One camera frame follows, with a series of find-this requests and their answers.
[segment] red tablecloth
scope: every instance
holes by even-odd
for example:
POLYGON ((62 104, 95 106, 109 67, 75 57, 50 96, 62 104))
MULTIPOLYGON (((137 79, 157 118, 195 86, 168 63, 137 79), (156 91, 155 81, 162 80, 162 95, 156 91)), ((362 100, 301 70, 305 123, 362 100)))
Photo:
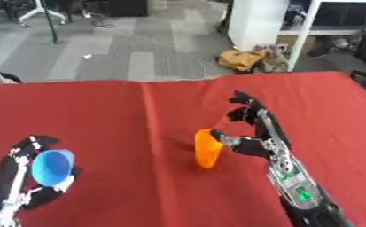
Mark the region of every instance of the red tablecloth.
POLYGON ((366 91, 335 72, 0 85, 0 159, 44 134, 84 168, 59 200, 21 212, 23 225, 290 226, 264 160, 226 151, 212 170, 195 165, 198 129, 253 134, 225 117, 233 90, 275 113, 315 180, 366 226, 366 91))

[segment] yellow bag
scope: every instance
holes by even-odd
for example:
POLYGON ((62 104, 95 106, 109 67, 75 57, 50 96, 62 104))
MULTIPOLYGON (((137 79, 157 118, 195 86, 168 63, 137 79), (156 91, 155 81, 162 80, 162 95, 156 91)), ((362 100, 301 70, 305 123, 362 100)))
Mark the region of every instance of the yellow bag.
POLYGON ((267 52, 265 50, 253 52, 227 50, 220 54, 219 64, 225 67, 237 69, 238 71, 247 71, 266 55, 267 52))

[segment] floor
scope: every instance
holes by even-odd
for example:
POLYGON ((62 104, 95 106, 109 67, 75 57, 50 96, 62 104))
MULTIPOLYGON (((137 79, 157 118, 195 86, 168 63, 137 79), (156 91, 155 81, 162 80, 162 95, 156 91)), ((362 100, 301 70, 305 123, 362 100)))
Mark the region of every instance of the floor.
MULTIPOLYGON (((43 17, 29 28, 0 15, 0 71, 24 82, 122 79, 134 81, 198 80, 233 74, 214 61, 230 42, 215 31, 223 4, 207 0, 152 0, 151 17, 109 19, 114 28, 93 27, 74 17, 58 26, 62 43, 53 44, 43 17)), ((296 71, 353 69, 366 64, 343 51, 310 58, 296 71)))

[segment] wire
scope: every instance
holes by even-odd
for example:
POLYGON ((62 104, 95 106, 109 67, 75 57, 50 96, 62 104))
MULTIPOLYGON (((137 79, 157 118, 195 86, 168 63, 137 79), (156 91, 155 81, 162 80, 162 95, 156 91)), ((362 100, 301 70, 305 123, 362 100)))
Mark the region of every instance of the wire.
POLYGON ((88 14, 94 18, 94 20, 90 22, 90 24, 94 27, 105 27, 105 28, 116 27, 114 24, 105 23, 107 17, 104 14, 94 12, 88 12, 88 14))

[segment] plastic cup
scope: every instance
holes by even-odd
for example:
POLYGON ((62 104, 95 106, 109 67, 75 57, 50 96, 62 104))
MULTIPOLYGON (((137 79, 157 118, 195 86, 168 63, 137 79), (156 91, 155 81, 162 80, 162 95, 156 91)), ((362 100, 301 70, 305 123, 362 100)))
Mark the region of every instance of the plastic cup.
POLYGON ((47 150, 40 153, 32 164, 34 180, 42 186, 60 184, 74 167, 74 155, 69 150, 47 150))
POLYGON ((202 168, 210 169, 217 162, 223 144, 210 134, 211 129, 201 129, 195 134, 195 161, 202 168))

